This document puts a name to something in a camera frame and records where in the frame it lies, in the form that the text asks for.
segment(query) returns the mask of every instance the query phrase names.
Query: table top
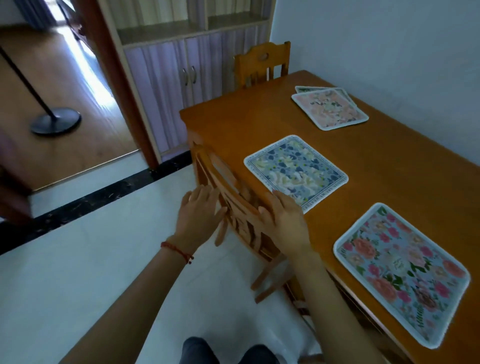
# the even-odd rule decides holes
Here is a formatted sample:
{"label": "table top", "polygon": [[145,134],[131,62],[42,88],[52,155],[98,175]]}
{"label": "table top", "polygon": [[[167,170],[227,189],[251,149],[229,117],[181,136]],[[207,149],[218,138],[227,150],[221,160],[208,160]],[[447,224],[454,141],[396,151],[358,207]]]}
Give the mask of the table top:
{"label": "table top", "polygon": [[[246,156],[295,134],[349,178],[306,213],[311,243],[330,273],[415,363],[471,361],[480,355],[480,168],[372,106],[352,97],[370,119],[318,129],[291,100],[295,86],[332,86],[299,71],[184,109],[189,133],[201,138],[267,206],[267,188],[245,167]],[[374,203],[383,202],[444,248],[471,282],[441,346],[421,346],[335,258],[333,244]]]}

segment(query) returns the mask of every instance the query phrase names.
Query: forearm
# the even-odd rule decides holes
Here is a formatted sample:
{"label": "forearm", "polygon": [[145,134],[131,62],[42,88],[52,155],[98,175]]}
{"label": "forearm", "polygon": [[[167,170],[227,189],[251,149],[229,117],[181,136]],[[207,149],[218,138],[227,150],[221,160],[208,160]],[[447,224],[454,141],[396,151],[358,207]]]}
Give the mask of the forearm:
{"label": "forearm", "polygon": [[305,295],[326,362],[384,364],[338,292],[318,253],[311,251],[290,261]]}
{"label": "forearm", "polygon": [[135,363],[165,297],[184,267],[180,254],[160,249],[61,363]]}

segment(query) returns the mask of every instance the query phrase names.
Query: round metal base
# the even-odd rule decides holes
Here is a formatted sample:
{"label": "round metal base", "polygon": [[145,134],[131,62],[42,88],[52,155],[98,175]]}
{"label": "round metal base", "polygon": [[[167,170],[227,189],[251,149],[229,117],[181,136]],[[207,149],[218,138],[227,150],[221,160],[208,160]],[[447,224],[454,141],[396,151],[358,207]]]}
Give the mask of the round metal base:
{"label": "round metal base", "polygon": [[48,114],[39,116],[30,130],[39,135],[59,135],[73,130],[82,120],[80,113],[70,108],[56,108],[52,112],[57,117],[55,121]]}

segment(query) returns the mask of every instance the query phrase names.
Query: person's left hand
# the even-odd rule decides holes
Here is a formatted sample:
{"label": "person's left hand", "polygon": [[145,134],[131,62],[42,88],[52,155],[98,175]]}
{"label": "person's left hand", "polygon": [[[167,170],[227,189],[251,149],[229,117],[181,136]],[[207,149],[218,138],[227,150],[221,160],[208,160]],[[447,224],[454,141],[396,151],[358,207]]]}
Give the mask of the person's left hand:
{"label": "person's left hand", "polygon": [[185,253],[195,253],[227,213],[226,207],[215,213],[219,195],[220,191],[211,186],[200,185],[188,191],[181,201],[175,234],[168,241]]}

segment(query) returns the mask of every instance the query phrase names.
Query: red bracelet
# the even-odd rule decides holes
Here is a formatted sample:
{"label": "red bracelet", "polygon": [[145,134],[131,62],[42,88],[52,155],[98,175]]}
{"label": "red bracelet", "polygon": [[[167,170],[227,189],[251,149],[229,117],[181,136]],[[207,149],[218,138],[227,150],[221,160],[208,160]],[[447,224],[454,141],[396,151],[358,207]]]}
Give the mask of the red bracelet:
{"label": "red bracelet", "polygon": [[173,250],[174,252],[177,252],[178,254],[180,254],[181,256],[183,256],[183,258],[185,259],[185,262],[187,262],[187,264],[192,264],[192,262],[190,261],[190,259],[193,260],[193,255],[184,253],[184,252],[181,251],[179,248],[177,248],[175,245],[170,244],[169,242],[163,242],[163,243],[160,245],[160,248],[168,248],[168,249],[171,249],[171,250]]}

